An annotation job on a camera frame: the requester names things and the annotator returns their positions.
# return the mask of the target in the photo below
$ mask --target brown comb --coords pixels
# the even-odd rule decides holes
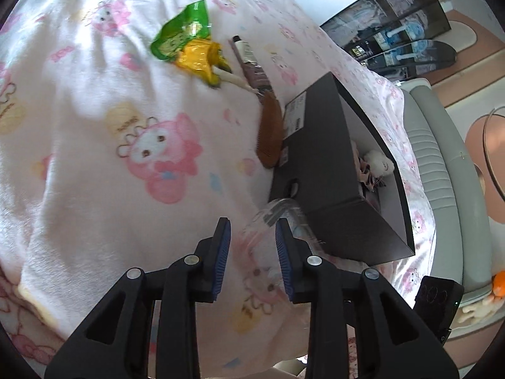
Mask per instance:
[[[279,161],[284,138],[282,110],[272,91],[265,91],[259,100],[263,110],[259,121],[256,155],[265,168],[273,168]]]

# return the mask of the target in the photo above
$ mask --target yellow snack wrapper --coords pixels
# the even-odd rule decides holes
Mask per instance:
[[[231,72],[228,62],[223,57],[221,45],[201,38],[189,41],[178,53],[174,63],[178,67],[199,76],[214,88],[219,87],[221,78],[212,71],[213,65],[228,73]]]

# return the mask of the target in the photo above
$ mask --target cable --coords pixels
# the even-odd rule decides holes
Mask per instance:
[[[487,170],[489,171],[489,175],[491,176],[491,180],[493,181],[494,187],[500,194],[501,198],[503,201],[505,201],[505,193],[503,192],[502,187],[498,183],[498,180],[496,179],[496,175],[494,175],[493,167],[491,165],[491,161],[489,160],[489,155],[487,152],[487,144],[486,144],[486,129],[487,129],[487,123],[491,119],[491,117],[499,110],[505,108],[505,105],[502,105],[498,108],[494,108],[489,115],[486,118],[486,121],[484,122],[484,129],[482,130],[482,143],[484,145],[484,158],[486,159],[486,165],[487,165]]]

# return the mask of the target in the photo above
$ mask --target white plush toy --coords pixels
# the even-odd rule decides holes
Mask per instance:
[[[458,322],[463,323],[468,319],[473,318],[471,323],[478,323],[481,320],[494,315],[497,310],[503,306],[504,302],[505,297],[500,298],[491,293],[481,301],[464,306],[461,309],[463,311],[463,315],[458,318]]]
[[[392,160],[386,157],[382,152],[371,150],[363,157],[365,162],[370,165],[370,172],[375,178],[388,176],[395,170]]]

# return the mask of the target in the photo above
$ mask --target black box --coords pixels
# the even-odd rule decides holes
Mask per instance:
[[[325,252],[369,266],[414,255],[407,198],[393,155],[363,110],[328,73],[286,106],[286,138],[270,200],[294,198]],[[379,188],[380,213],[363,197],[351,139],[395,163]]]

